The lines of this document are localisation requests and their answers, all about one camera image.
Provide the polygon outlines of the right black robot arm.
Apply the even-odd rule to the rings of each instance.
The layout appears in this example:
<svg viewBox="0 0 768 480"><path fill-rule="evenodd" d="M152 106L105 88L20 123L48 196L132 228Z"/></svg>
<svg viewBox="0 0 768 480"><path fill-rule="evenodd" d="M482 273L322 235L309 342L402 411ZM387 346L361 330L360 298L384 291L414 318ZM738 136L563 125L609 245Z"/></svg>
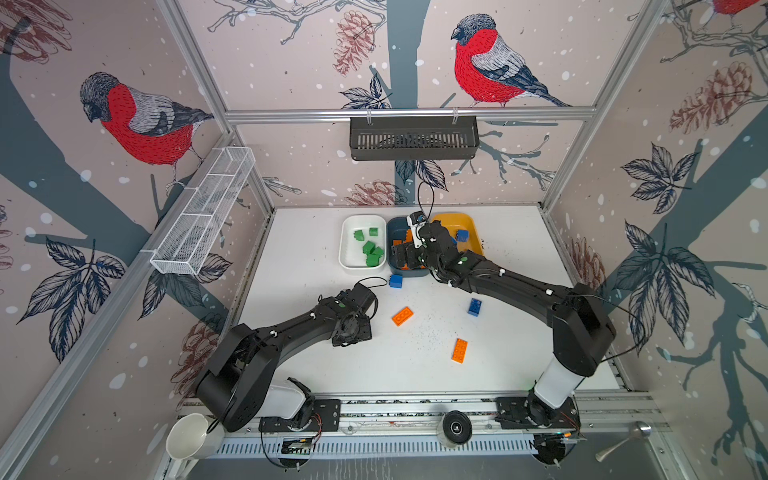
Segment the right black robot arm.
<svg viewBox="0 0 768 480"><path fill-rule="evenodd" d="M544 283L458 249L441 222L421 212L407 217L411 244L392 248L398 267L426 268L436 281L511 305L552 329L553 358L529 391L523 418L548 426L574 390L606 359L616 329L589 286Z"/></svg>

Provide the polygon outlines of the blue lego brick mid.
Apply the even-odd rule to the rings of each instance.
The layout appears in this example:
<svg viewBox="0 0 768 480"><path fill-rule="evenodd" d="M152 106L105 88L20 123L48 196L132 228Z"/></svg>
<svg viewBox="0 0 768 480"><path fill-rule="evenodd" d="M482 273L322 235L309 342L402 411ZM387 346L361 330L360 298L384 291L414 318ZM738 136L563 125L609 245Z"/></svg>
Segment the blue lego brick mid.
<svg viewBox="0 0 768 480"><path fill-rule="evenodd" d="M472 298L468 308L468 313L474 317L478 317L481 311L482 301Z"/></svg>

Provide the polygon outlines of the dark teal plastic bin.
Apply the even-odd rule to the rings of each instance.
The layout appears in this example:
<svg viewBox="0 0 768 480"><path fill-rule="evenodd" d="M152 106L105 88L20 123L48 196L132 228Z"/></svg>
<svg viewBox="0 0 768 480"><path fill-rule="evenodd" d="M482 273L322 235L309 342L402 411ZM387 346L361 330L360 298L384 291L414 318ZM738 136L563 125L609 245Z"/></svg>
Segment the dark teal plastic bin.
<svg viewBox="0 0 768 480"><path fill-rule="evenodd" d="M387 222L386 237L388 264L393 274L402 277L424 277L428 274L422 265L411 268L407 263L405 245L411 245L413 240L406 216L398 216Z"/></svg>

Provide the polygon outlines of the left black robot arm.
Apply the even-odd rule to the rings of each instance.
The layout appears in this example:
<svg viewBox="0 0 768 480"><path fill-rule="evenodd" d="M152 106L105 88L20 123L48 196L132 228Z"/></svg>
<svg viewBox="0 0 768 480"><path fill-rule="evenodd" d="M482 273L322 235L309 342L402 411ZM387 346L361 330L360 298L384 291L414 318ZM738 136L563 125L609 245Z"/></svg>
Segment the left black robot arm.
<svg viewBox="0 0 768 480"><path fill-rule="evenodd" d="M347 347L370 340L377 309L373 291L356 283L334 297L320 296L312 309L282 323L257 329L239 324L219 341L190 394L228 432L255 417L277 419L281 427L297 431L318 424L311 390L293 377L275 383L276 370L319 342Z"/></svg>

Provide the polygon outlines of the small blue lego brick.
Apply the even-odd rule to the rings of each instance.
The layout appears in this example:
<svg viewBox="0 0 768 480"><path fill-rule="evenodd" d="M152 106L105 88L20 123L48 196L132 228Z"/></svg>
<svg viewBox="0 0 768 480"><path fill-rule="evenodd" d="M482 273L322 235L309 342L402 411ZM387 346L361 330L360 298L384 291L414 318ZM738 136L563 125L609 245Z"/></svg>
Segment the small blue lego brick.
<svg viewBox="0 0 768 480"><path fill-rule="evenodd" d="M458 242L464 243L468 242L470 238L470 234L467 230L458 230L455 235L455 239Z"/></svg>

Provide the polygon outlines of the white plastic bin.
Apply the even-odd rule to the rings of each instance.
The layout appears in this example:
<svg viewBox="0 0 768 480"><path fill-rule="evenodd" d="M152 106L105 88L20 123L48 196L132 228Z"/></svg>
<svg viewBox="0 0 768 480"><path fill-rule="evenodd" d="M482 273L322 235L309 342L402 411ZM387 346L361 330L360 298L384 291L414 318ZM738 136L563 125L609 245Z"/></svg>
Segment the white plastic bin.
<svg viewBox="0 0 768 480"><path fill-rule="evenodd" d="M371 254L380 255L379 266L366 266L366 254L362 247L367 241L376 244ZM341 267L348 273L380 271L387 260L386 221L378 215L352 215L347 217L341 226L338 260Z"/></svg>

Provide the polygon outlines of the orange lego brick lone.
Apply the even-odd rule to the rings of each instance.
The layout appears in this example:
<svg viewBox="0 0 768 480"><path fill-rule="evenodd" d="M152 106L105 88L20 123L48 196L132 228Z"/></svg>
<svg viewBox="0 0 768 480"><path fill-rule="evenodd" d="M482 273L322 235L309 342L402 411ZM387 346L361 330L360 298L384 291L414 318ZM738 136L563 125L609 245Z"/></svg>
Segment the orange lego brick lone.
<svg viewBox="0 0 768 480"><path fill-rule="evenodd" d="M468 342L464 339L457 338L454 349L452 351L451 360L463 364L467 353Z"/></svg>

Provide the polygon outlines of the yellow plastic bin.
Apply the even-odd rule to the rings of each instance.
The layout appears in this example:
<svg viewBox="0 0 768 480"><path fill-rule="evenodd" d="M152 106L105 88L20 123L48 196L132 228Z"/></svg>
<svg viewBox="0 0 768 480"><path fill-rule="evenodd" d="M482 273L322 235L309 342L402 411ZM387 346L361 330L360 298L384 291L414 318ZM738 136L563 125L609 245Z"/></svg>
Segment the yellow plastic bin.
<svg viewBox="0 0 768 480"><path fill-rule="evenodd" d="M465 213L441 213L434 219L439 221L451 235L459 251L472 251L483 256L482 241L473 219Z"/></svg>

